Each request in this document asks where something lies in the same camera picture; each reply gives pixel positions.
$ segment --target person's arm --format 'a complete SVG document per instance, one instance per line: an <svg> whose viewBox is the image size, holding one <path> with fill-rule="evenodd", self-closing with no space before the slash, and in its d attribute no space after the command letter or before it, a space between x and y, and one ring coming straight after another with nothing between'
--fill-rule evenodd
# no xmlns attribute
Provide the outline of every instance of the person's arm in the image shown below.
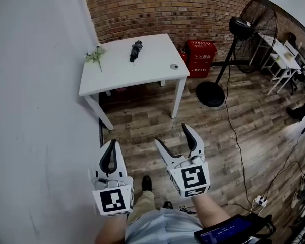
<svg viewBox="0 0 305 244"><path fill-rule="evenodd" d="M94 244L120 244L126 237L127 215L106 217L104 226L97 235Z"/></svg>
<svg viewBox="0 0 305 244"><path fill-rule="evenodd" d="M211 227L230 218L207 194L199 194L191 199L204 228Z"/></svg>

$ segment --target wooden floor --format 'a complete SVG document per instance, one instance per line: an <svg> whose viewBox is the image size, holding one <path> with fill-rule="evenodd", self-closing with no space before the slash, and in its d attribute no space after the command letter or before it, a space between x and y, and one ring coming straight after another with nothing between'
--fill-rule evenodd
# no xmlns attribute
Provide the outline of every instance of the wooden floor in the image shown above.
<svg viewBox="0 0 305 244"><path fill-rule="evenodd" d="M165 87L153 83L123 92L112 91L110 97L100 95L102 108L114 124L113 131L104 129L104 142L113 138L120 142L128 174L135 180L136 198L140 195L142 177L148 174L152 177L157 207L166 200L176 209L192 206L189 199L182 199L177 193L154 145L154 138L158 137L174 154L187 156L189 149L181 129L181 123L185 122L204 140L211 180L208 193L219 205L239 203L250 208L243 186L239 149L228 123L225 104L209 108L200 103L195 94L200 82L215 81L218 73L219 68L215 68L207 79L187 80L175 119L169 115L175 89L173 81L166 82ZM225 93L227 79L228 70L221 79ZM305 127L305 118L303 122L295 123L285 111L286 107L302 105L305 91L301 88L291 96L289 86L286 86L279 94L273 92L267 96L273 85L269 80L270 76L264 73L244 74L231 67L227 105L242 148L250 201L264 193ZM289 160L298 160L305 172L305 133ZM291 233L288 226L298 209L292 210L290 203L300 177L298 166L293 164L278 176L269 192L268 206L261 215L273 215L277 227L272 238L274 243L284 243ZM232 216L247 213L236 205L224 209Z"/></svg>

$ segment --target power cord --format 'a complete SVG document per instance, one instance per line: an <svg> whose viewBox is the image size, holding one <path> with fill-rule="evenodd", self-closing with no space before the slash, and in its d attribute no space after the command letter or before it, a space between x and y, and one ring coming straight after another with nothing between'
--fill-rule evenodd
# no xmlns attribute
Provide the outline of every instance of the power cord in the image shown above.
<svg viewBox="0 0 305 244"><path fill-rule="evenodd" d="M228 112L228 106L227 106L227 98L228 98L228 83L229 83L229 80L230 80L230 65L228 65L228 69L229 69L229 72L228 72L228 80L227 80L227 83L226 83L226 90L227 90L227 95L226 95L226 99L225 99L225 105L226 105L226 110L227 110L227 119L228 119L228 122L230 124L230 127L231 129L234 131L235 133L235 139L236 139L236 144L239 148L239 153L240 153L240 164L242 166L242 172L243 172L243 183L244 183L244 189L245 189L245 196L246 196L246 200L247 202L251 205L251 207L260 207L260 205L254 205L253 203L250 202L249 198L248 198L248 189L246 187L246 182L245 182L245 167L244 167L244 162L243 162L243 156L242 156L242 149L240 148L240 145L238 143L238 140L237 140L237 133L229 119L229 112Z"/></svg>
<svg viewBox="0 0 305 244"><path fill-rule="evenodd" d="M251 209L250 209L250 210L249 210L249 209L246 209L245 207L243 207L242 205L237 204L237 203L226 203L226 204L221 205L221 207L224 207L224 206L227 206L227 205L237 205L237 206L241 207L242 209L248 211L249 213L252 213L252 212L257 211L257 210L261 207L261 205L254 205L253 203L251 203L251 202L249 201L249 198L248 198L248 191L247 191L246 182L245 182L245 167L244 167L244 162L243 162L243 157L242 157L242 149L240 148L240 145L239 145L238 140L237 140L237 133L236 133L236 131L235 131L235 129L234 129L234 127L233 127L233 125L232 125L230 119L229 119L229 112L228 112L228 106L227 106L227 98L228 98L228 83L229 83L229 80L230 80L230 65L228 66L228 69L229 69L229 74L228 74L228 80L227 80L227 83L226 83L227 95L226 95L226 99L225 99L225 105L226 105L226 110L227 110L227 118L228 118L228 122L229 122L229 124L230 124L231 129L232 129L232 130L234 131L234 133L235 133L236 144L237 144L237 146L238 146L238 148L239 148L239 152L240 152L240 162L241 162L242 172L243 172L243 182L244 182L244 188L245 188L245 195L246 195L246 200L247 200L248 203L251 205ZM265 195L265 193L266 193L265 199L267 199L269 190L270 190L270 188L271 188L273 182L275 181L275 179L276 179L280 174L284 173L292 164L297 163L297 164L298 164L298 167L299 167L299 169L300 169L300 171L302 172L303 175L305 175L305 173L303 172L303 170L302 170L302 168L301 168L300 163L299 163L297 160L294 160L294 161L290 162L290 164L287 166L287 168L284 169L285 166L286 166L286 163L287 163L287 161L288 161L288 159L289 159L289 157L290 157L290 155L293 153L293 151L295 150L295 148L296 148L296 146L297 146L297 144L298 144L299 138L300 138L300 137L302 136L302 134L304 134L304 133L305 133L305 128L302 130L301 134L299 135L299 137L298 137L298 139L297 139L296 144L294 145L292 151L289 153L288 157L286 158L286 160L285 160L285 162L284 162L283 168L276 174L276 176L275 176L275 177L273 178L273 180L270 182L268 188L267 188L267 189L265 190L265 192L263 193L262 197L264 197L264 195ZM190 208L194 208L194 206L190 206L190 207L187 207L187 208L185 208L185 206L182 206L182 207L179 208L179 210L182 211L182 212L186 212L186 213L188 213L188 214L197 214L195 211L188 210L188 209L190 209Z"/></svg>
<svg viewBox="0 0 305 244"><path fill-rule="evenodd" d="M267 189L265 190L265 192L263 193L262 197L264 197L264 195L265 195L265 193L266 193L265 198L266 198L266 199L268 198L268 193L269 193L270 188L271 188L273 182L275 181L275 179L276 179L280 174L284 173L293 163L297 163L297 164L298 164L298 167L299 167L299 169L300 169L300 171L301 171L301 173L302 173L303 175L305 175L305 173L303 172L303 170L302 170L302 168L301 168L300 163L299 163L297 160L294 160L294 161L290 162L290 164L289 164L289 165L287 166L287 168L284 170L284 168L285 168L285 166L286 166L286 163L288 162L288 159L289 159L290 155L294 152L296 146L298 145L298 141L299 141L300 137L301 137L304 133L305 133L305 128L302 130L301 134L299 135L299 137L298 137L298 139L297 139L296 144L294 145L292 151L289 153L288 157L286 158L286 160L285 160L285 162L284 162L283 168L281 168L281 170L278 171L278 173L275 175L275 177L273 178L273 180L270 182L268 188L267 188Z"/></svg>

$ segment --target shoe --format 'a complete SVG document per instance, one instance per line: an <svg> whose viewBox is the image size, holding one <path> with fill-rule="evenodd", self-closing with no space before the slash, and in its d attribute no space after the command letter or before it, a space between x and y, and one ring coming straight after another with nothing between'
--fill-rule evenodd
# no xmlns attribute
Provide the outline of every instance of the shoe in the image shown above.
<svg viewBox="0 0 305 244"><path fill-rule="evenodd" d="M173 205L170 201L165 201L163 208L164 209L173 209Z"/></svg>
<svg viewBox="0 0 305 244"><path fill-rule="evenodd" d="M301 121L300 118L297 117L295 111L291 108L286 108L286 111L288 113L288 115L292 118L292 119L298 119L299 121Z"/></svg>
<svg viewBox="0 0 305 244"><path fill-rule="evenodd" d="M300 187L299 190L302 191L305 189L305 175L303 175L300 179Z"/></svg>
<svg viewBox="0 0 305 244"><path fill-rule="evenodd" d="M298 192L294 193L294 197L293 200L291 202L291 208L295 208L295 206L297 205L297 203L299 202L299 198L298 198Z"/></svg>
<svg viewBox="0 0 305 244"><path fill-rule="evenodd" d="M153 183L151 182L151 178L146 175L142 179L142 191L152 191L153 190Z"/></svg>

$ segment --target fan base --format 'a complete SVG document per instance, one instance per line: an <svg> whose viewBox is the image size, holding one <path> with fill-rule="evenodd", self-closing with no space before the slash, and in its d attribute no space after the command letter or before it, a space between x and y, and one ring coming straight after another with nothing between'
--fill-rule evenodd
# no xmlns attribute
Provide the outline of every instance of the fan base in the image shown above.
<svg viewBox="0 0 305 244"><path fill-rule="evenodd" d="M223 89L210 81L200 83L196 89L196 94L202 104L212 108L219 107L225 100Z"/></svg>

